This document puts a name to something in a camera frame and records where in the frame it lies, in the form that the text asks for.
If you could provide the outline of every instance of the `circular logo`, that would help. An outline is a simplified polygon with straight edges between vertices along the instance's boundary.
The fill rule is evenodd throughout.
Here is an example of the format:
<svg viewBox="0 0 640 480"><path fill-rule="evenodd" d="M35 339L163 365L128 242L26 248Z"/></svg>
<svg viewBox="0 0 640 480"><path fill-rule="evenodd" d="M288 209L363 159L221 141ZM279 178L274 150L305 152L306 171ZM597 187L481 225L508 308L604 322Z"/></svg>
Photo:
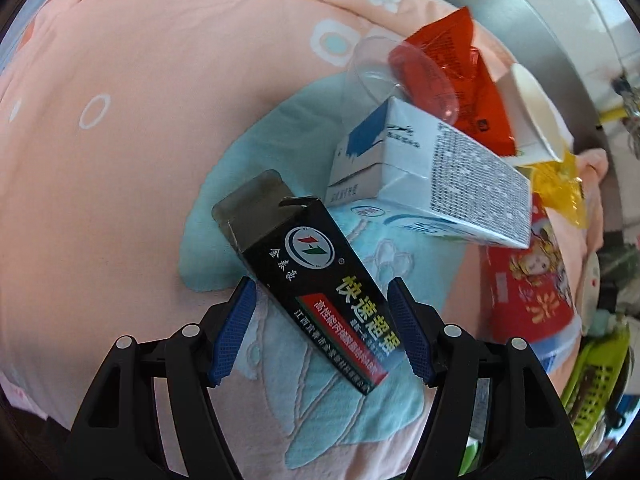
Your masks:
<svg viewBox="0 0 640 480"><path fill-rule="evenodd" d="M331 240L312 227L295 227L284 238L284 248L307 269L325 269L334 262Z"/></svg>
<svg viewBox="0 0 640 480"><path fill-rule="evenodd" d="M356 207L352 207L351 211L356 213L356 215L366 216L368 218L372 218L375 216L382 216L385 214L384 209L380 209L379 207L373 207L372 205L359 205Z"/></svg>

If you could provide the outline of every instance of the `yellow package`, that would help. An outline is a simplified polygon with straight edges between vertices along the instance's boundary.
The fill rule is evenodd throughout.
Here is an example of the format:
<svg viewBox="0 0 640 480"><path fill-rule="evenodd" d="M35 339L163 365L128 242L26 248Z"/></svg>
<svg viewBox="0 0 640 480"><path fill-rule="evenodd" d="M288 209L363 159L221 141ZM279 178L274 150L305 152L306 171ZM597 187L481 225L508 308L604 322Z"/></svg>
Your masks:
<svg viewBox="0 0 640 480"><path fill-rule="evenodd" d="M580 229L586 229L587 211L575 155L565 149L562 162L542 162L529 168L531 190L540 195L543 205L555 209Z"/></svg>

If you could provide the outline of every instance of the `blue gripper pad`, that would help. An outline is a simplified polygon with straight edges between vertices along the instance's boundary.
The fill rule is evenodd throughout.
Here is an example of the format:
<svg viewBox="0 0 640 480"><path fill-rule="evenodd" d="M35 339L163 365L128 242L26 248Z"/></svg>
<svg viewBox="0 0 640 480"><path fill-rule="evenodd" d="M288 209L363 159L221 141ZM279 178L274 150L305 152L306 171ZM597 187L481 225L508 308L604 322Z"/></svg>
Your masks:
<svg viewBox="0 0 640 480"><path fill-rule="evenodd" d="M213 344L213 357L209 370L209 381L220 386L222 379L231 373L236 356L244 339L244 334L254 314L256 291L255 283L247 281L239 295L234 293L229 301L236 300L229 311L225 323Z"/></svg>
<svg viewBox="0 0 640 480"><path fill-rule="evenodd" d="M386 300L396 322L396 328L400 332L400 339L404 344L404 351L409 358L414 374L420 377L425 384L429 383L435 375L431 363L431 345L415 318L410 303L413 303L412 298L405 297L401 287L396 283L396 280L393 280L389 283Z"/></svg>

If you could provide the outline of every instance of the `white and blue carton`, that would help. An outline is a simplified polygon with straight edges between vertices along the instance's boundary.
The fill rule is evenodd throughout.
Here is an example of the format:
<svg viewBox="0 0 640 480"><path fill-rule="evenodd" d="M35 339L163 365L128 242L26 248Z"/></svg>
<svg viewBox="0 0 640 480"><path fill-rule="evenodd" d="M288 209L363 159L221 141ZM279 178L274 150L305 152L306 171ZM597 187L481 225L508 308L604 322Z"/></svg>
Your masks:
<svg viewBox="0 0 640 480"><path fill-rule="evenodd" d="M529 247L529 180L463 132L393 97L338 145L324 202L434 236Z"/></svg>

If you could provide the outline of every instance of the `red bag with cartoon character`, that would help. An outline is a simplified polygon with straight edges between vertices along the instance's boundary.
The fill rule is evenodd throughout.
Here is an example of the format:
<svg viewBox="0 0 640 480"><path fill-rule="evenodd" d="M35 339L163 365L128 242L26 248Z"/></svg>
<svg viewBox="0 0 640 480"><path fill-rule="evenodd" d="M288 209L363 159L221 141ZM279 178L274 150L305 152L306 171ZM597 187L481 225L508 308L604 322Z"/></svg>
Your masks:
<svg viewBox="0 0 640 480"><path fill-rule="evenodd" d="M488 247L494 297L492 333L497 342L530 343L569 324L574 303L562 254L540 196L533 194L529 249Z"/></svg>

